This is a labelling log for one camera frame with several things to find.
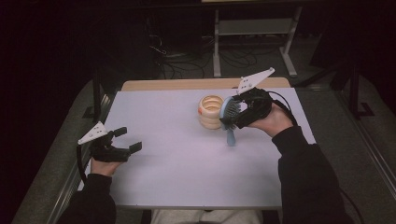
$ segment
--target hand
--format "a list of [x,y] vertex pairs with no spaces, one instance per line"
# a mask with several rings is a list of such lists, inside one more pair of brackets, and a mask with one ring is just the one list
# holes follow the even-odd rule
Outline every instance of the hand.
[[112,176],[121,164],[123,164],[123,162],[104,162],[96,161],[94,158],[91,158],[91,174]]
[[293,126],[291,120],[276,104],[272,104],[270,114],[265,119],[258,119],[249,124],[248,127],[257,128],[265,131],[271,137]]

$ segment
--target brush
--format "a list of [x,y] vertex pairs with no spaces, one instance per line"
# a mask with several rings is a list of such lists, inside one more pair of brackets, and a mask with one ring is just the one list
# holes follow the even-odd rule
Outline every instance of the brush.
[[233,130],[233,118],[236,117],[241,111],[241,104],[232,96],[227,97],[221,105],[219,112],[219,119],[221,121],[221,129],[227,131],[227,144],[229,147],[235,146],[235,136]]

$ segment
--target white table surface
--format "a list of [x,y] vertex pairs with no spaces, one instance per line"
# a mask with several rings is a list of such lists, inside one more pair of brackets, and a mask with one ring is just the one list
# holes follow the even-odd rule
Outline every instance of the white table surface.
[[[315,139],[295,89],[274,88],[289,102],[309,143]],[[105,126],[127,127],[113,146],[142,141],[113,175],[111,196],[117,205],[140,208],[271,209],[281,206],[277,160],[271,138],[252,128],[234,130],[236,146],[226,132],[205,129],[198,103],[206,95],[226,98],[235,90],[120,91]]]

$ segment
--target cup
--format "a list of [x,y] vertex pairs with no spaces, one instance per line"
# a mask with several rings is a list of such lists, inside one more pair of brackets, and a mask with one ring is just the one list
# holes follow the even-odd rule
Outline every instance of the cup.
[[198,105],[200,123],[207,129],[219,129],[221,122],[219,112],[224,100],[218,95],[207,95],[203,97]]

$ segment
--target wooden tabletop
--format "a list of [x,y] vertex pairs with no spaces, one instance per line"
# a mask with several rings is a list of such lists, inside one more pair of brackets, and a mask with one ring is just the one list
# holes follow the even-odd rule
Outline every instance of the wooden tabletop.
[[[237,89],[240,78],[166,79],[126,81],[121,91]],[[268,77],[258,88],[289,88],[285,77]]]

